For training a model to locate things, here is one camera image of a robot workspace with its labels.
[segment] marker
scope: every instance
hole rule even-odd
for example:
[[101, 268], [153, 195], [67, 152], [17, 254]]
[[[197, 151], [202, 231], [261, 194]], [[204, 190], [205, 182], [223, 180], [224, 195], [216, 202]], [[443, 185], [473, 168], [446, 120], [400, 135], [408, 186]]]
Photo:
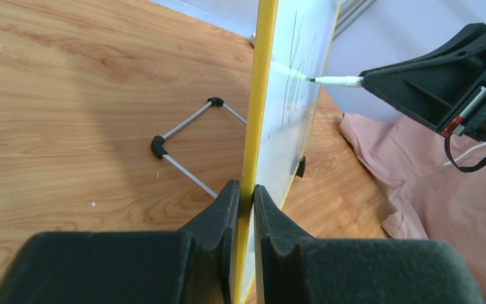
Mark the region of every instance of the marker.
[[310, 78], [311, 82], [317, 84], [326, 84], [330, 86], [344, 86], [344, 87], [361, 87], [364, 77], [358, 76], [323, 76]]

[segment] whiteboard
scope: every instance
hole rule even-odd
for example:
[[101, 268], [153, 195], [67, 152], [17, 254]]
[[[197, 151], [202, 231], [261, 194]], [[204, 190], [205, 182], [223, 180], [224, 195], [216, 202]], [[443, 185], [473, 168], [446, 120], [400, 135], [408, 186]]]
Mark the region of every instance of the whiteboard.
[[[302, 159], [320, 92], [301, 74], [323, 75], [338, 7], [331, 0], [278, 0], [255, 183], [279, 208]], [[255, 273], [252, 214], [250, 223], [241, 301]]]

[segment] pink fabric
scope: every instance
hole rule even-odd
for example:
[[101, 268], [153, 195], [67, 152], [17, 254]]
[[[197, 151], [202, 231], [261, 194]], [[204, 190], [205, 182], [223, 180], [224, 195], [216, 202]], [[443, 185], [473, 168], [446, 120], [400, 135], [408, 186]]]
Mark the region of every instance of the pink fabric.
[[[382, 227], [393, 238], [449, 243], [465, 259], [486, 300], [486, 167], [462, 173], [445, 165], [444, 139], [408, 117], [388, 124], [346, 114], [340, 128], [358, 159], [393, 189], [389, 200], [397, 211]], [[479, 144], [453, 137], [452, 155], [457, 159]], [[485, 155], [486, 145], [458, 165], [475, 165]]]

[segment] black stand foot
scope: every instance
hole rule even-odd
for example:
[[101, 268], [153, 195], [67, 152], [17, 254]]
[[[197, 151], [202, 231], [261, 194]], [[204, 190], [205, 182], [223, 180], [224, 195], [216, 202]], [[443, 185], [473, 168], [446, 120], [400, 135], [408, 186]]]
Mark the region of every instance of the black stand foot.
[[302, 176], [304, 175], [305, 168], [306, 168], [306, 156], [303, 156], [302, 160], [299, 162], [299, 166], [297, 168], [297, 172], [295, 173], [295, 175], [302, 178]]
[[163, 155], [168, 154], [168, 152], [163, 147], [164, 143], [165, 143], [165, 139], [163, 138], [163, 136], [156, 135], [154, 136], [154, 139], [152, 139], [152, 143], [150, 144], [150, 148], [152, 149], [152, 152], [160, 160], [163, 159]]

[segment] wooden floor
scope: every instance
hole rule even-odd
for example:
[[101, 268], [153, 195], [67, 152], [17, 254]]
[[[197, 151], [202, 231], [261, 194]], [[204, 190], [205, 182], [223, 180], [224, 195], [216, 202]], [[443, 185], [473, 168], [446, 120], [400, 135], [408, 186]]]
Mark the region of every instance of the wooden floor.
[[[246, 117], [251, 65], [246, 39], [147, 1], [0, 0], [0, 278], [36, 232], [172, 230], [211, 203], [149, 144], [210, 96]], [[340, 119], [322, 94], [285, 211], [315, 236], [384, 237]], [[211, 108], [165, 146], [220, 191], [244, 134]]]

